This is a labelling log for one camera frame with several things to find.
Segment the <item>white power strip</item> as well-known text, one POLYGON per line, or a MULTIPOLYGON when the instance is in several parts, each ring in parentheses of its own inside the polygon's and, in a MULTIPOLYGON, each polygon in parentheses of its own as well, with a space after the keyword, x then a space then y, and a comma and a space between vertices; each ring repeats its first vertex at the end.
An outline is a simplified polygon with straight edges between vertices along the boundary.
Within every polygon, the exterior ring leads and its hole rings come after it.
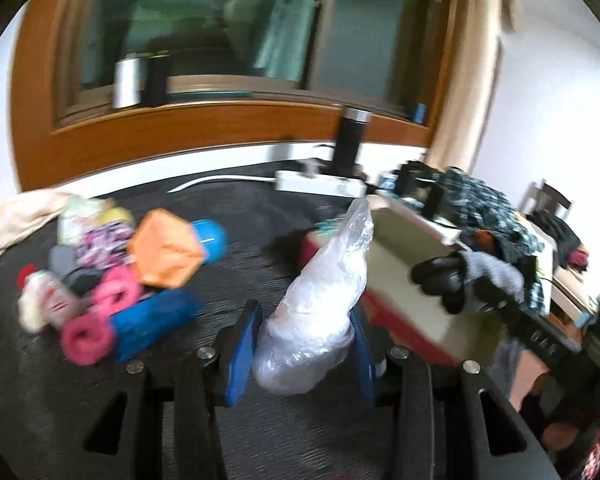
POLYGON ((316 174, 307 176, 299 171, 277 170, 275 189, 279 192, 359 198, 366 194, 366 184, 358 179, 316 174))

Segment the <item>pink leopard sock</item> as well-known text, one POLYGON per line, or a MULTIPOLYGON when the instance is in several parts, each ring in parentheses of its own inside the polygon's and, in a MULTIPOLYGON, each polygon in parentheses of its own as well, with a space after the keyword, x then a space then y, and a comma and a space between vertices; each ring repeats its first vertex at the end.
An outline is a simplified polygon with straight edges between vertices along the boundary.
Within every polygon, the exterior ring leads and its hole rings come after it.
POLYGON ((87 231, 76 246, 76 264, 106 271, 128 262, 129 241, 134 229, 129 223, 111 221, 87 231))

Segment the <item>black cylinder on sill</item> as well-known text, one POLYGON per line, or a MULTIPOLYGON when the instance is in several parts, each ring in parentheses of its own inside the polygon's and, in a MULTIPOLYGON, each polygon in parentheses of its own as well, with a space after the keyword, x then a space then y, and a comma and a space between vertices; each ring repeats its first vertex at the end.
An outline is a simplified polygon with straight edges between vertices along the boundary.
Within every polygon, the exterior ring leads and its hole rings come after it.
POLYGON ((148 107, 158 107, 168 102, 170 56, 158 53, 148 58, 143 102, 148 107))

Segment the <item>red cardboard box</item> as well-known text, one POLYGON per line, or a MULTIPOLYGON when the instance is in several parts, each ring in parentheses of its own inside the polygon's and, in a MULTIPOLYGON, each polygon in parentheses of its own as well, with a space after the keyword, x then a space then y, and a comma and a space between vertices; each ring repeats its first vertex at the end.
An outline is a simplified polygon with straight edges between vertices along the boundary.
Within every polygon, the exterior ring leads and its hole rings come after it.
POLYGON ((466 360, 489 364, 503 324, 495 315, 449 314, 437 297, 411 281, 412 266, 458 247, 460 230, 429 221, 393 197, 370 195, 374 237, 366 254, 367 286, 361 304, 374 325, 392 340, 434 364, 466 360))

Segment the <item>blue ball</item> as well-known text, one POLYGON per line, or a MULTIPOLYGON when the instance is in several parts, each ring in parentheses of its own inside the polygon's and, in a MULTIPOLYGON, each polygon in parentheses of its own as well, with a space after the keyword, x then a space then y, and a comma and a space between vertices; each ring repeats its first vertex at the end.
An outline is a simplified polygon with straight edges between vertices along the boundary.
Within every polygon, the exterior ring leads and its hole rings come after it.
POLYGON ((192 227, 204 250, 204 263, 214 263, 226 253, 227 235, 218 222, 200 219, 192 222, 192 227))

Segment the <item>black thermos flask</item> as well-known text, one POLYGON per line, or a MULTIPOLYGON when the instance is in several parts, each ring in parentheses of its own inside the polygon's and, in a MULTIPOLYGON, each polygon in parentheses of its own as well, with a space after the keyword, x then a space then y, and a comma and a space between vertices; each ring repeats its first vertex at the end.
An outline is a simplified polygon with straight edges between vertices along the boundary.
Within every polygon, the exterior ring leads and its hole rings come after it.
POLYGON ((345 107, 335 136, 332 161, 327 173, 336 177, 350 178, 358 158, 358 149, 364 138, 372 113, 358 108, 345 107))

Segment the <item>small blue bottle on sill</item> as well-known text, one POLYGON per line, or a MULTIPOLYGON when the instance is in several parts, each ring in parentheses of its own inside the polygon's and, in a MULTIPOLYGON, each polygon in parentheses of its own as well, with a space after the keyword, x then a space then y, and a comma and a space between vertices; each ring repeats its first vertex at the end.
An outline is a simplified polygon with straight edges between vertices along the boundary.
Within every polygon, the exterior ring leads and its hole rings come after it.
POLYGON ((416 103, 413 110, 412 121, 416 124, 423 125, 425 123, 427 107, 424 103, 416 103))

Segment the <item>wooden window frame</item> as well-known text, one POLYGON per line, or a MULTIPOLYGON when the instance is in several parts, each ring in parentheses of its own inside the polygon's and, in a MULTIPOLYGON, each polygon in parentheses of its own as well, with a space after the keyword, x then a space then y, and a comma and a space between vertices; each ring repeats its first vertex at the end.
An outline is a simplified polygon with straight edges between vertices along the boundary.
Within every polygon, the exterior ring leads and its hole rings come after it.
POLYGON ((466 0, 30 0, 10 128, 20 186, 204 148, 323 141, 345 107, 368 142, 426 148, 466 0), (143 102, 170 56, 168 102, 143 102), (140 104, 114 110, 114 66, 140 58, 140 104), (425 123, 412 121, 416 103, 425 123))

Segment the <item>grey sock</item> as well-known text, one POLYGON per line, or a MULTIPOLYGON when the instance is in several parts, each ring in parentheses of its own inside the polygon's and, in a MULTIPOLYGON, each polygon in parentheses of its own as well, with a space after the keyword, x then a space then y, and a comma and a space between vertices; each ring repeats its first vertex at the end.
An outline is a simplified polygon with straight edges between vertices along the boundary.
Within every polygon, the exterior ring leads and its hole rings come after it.
POLYGON ((102 272, 78 265, 76 250, 71 246, 55 245, 50 248, 48 268, 61 283, 76 296, 84 297, 100 282, 102 272))

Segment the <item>black chair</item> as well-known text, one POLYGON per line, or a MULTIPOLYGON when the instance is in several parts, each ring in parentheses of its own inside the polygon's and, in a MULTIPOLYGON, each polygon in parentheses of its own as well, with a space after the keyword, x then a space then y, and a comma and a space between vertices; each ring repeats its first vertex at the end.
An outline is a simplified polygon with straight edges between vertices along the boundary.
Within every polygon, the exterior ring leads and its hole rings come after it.
POLYGON ((535 211, 547 211, 559 219, 566 220, 572 203, 545 180, 531 182, 521 200, 519 210, 524 216, 535 211))

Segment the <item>yellow white small box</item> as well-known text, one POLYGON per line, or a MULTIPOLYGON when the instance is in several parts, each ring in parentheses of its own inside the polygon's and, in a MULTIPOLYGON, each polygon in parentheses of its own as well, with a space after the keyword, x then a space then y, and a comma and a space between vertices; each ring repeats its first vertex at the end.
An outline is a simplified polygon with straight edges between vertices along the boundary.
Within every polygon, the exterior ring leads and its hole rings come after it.
POLYGON ((99 225, 99 218, 114 206, 114 200, 84 198, 71 195, 65 210, 58 217, 57 243, 76 246, 84 233, 99 225))

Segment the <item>orange cube box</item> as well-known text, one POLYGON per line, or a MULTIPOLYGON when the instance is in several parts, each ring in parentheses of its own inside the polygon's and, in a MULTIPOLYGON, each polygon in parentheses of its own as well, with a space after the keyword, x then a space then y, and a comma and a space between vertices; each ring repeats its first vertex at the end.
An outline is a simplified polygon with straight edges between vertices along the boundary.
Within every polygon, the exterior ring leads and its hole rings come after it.
POLYGON ((193 226, 162 208, 140 222, 128 254, 137 281, 159 288, 184 286, 208 256, 193 226))

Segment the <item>cream curtain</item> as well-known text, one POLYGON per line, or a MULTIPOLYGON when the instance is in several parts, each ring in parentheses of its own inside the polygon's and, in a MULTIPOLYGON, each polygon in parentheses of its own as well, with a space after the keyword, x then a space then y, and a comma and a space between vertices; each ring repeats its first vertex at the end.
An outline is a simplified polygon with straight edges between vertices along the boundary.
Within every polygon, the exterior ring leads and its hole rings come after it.
POLYGON ((9 197, 0 203, 0 258, 9 247, 57 218, 68 206, 72 194, 41 188, 9 197))

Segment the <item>clear plastic bag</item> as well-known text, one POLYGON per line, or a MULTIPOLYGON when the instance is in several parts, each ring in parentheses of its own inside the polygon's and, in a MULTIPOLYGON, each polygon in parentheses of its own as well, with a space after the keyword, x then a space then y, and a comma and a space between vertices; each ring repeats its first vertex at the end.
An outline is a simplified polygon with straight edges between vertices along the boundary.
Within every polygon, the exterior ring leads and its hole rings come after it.
POLYGON ((370 203, 357 198, 261 327, 252 366, 261 388, 307 393, 344 361, 354 338, 349 312, 366 289, 373 237, 370 203))

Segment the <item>white chicken plush toy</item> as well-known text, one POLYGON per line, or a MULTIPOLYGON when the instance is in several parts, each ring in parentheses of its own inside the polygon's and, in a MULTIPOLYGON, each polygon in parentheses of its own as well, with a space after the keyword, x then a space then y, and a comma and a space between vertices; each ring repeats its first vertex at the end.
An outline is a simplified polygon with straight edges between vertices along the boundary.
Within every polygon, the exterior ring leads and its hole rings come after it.
POLYGON ((41 333, 48 326, 60 332, 84 311, 81 300, 59 278, 32 264, 20 270, 17 285, 19 323, 29 334, 41 333))

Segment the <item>plaid shirt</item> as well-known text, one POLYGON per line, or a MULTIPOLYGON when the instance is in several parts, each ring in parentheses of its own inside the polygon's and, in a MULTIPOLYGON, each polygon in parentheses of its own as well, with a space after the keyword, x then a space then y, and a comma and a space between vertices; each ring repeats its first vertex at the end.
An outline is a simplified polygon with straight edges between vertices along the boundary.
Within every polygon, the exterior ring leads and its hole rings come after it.
POLYGON ((508 198, 455 167, 446 168, 437 184, 442 187, 443 203, 451 211, 452 222, 460 227, 463 243, 518 269, 524 277, 522 305, 547 315, 539 277, 539 256, 545 244, 522 222, 508 198))

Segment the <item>pink foam tube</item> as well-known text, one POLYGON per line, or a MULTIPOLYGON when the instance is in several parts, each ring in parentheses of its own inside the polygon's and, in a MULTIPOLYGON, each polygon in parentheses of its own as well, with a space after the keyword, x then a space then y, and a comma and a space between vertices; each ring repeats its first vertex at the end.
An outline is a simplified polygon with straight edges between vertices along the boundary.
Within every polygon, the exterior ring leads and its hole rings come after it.
POLYGON ((109 269, 91 294, 86 311, 65 322, 60 345, 73 364, 91 366, 114 350, 112 317, 138 303, 143 286, 129 266, 109 269))

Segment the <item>blue foam roll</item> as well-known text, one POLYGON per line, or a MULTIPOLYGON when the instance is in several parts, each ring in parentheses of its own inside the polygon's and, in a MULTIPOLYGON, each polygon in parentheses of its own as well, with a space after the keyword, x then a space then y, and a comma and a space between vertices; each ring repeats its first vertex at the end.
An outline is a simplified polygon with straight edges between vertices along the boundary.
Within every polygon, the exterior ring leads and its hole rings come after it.
POLYGON ((124 362, 176 330, 193 323, 202 303, 185 289, 166 289, 110 318, 114 359, 124 362))

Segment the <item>white cylinder on sill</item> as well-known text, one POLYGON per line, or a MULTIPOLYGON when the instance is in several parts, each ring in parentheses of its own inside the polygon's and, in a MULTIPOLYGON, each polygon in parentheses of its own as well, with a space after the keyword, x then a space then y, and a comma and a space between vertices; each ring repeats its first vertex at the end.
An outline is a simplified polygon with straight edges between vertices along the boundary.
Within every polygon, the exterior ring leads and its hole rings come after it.
POLYGON ((124 58, 114 66, 112 108, 122 110, 140 104, 140 58, 124 58))

